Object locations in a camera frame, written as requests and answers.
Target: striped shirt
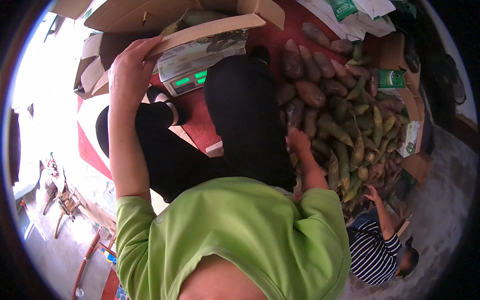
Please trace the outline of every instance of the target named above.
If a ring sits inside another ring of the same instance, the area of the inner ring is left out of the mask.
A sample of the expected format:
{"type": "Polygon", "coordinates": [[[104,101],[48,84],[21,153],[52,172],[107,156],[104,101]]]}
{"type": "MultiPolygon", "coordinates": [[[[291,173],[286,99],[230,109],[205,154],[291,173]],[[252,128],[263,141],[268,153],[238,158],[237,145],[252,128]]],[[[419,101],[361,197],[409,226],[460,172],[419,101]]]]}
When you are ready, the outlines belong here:
{"type": "Polygon", "coordinates": [[[369,220],[359,227],[350,246],[353,274],[362,281],[379,285],[393,278],[398,269],[396,255],[402,244],[396,234],[384,240],[377,222],[369,220]]]}

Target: black pants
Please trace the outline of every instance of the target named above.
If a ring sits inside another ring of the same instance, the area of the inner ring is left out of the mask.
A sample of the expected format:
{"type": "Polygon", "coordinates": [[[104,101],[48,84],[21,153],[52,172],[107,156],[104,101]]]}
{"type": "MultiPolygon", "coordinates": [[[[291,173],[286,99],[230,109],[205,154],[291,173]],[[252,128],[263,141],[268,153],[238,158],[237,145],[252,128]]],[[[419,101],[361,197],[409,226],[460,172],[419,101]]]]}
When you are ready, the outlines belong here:
{"type": "MultiPolygon", "coordinates": [[[[224,58],[208,70],[204,93],[223,140],[223,157],[209,158],[170,131],[173,114],[165,103],[140,105],[135,126],[150,188],[171,203],[207,180],[243,176],[292,192],[296,180],[268,67],[244,55],[224,58]]],[[[96,133],[108,156],[107,114],[108,107],[98,117],[96,133]]]]}

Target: green t-shirt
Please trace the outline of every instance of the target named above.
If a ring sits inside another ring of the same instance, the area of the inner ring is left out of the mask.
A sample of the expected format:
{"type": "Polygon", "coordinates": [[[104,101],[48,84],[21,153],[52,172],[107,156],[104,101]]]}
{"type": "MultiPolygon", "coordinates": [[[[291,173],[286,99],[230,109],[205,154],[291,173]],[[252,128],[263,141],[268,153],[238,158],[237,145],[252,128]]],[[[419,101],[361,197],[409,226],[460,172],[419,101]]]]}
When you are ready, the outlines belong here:
{"type": "Polygon", "coordinates": [[[132,300],[176,300],[203,256],[235,264],[269,300],[337,299],[351,257],[341,204],[311,189],[299,204],[259,181],[228,177],[179,195],[161,214],[117,202],[117,274],[132,300]]]}

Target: person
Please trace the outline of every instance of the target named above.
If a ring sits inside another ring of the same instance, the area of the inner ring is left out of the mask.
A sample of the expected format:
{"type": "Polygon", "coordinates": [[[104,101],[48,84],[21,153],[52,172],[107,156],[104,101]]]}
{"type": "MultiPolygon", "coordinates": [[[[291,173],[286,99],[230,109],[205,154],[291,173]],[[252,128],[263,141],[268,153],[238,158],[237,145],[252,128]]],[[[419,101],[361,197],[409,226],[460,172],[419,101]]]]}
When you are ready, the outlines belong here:
{"type": "Polygon", "coordinates": [[[116,57],[96,124],[130,299],[336,299],[351,263],[341,203],[307,136],[291,130],[286,141],[268,50],[208,69],[205,101],[224,147],[209,158],[168,129],[183,115],[175,100],[148,88],[155,61],[144,57],[161,40],[134,41],[116,57]],[[300,160],[299,202],[287,144],[300,160]],[[159,215],[149,188],[170,203],[159,215]]]}
{"type": "Polygon", "coordinates": [[[360,280],[379,285],[394,276],[405,278],[417,266],[419,253],[412,248],[413,237],[402,247],[388,212],[377,190],[367,186],[365,197],[375,203],[347,228],[352,257],[352,273],[360,280]]]}

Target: hand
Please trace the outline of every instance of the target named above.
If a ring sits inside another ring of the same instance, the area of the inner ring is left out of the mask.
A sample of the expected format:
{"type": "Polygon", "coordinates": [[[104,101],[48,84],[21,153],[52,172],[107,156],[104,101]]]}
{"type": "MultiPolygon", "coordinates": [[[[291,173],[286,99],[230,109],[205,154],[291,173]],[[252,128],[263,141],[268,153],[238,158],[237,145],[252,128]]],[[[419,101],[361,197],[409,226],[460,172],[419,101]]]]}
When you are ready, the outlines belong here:
{"type": "Polygon", "coordinates": [[[367,184],[366,186],[370,190],[370,195],[368,194],[363,194],[363,195],[375,203],[378,203],[378,202],[381,203],[382,199],[380,199],[380,196],[378,195],[377,190],[371,184],[367,184]]]}
{"type": "Polygon", "coordinates": [[[162,36],[156,36],[136,40],[115,58],[108,72],[110,110],[136,113],[156,63],[156,60],[144,61],[144,58],[162,39],[162,36]]]}
{"type": "Polygon", "coordinates": [[[306,151],[310,152],[310,140],[303,131],[297,128],[288,129],[287,145],[297,156],[306,151]]]}

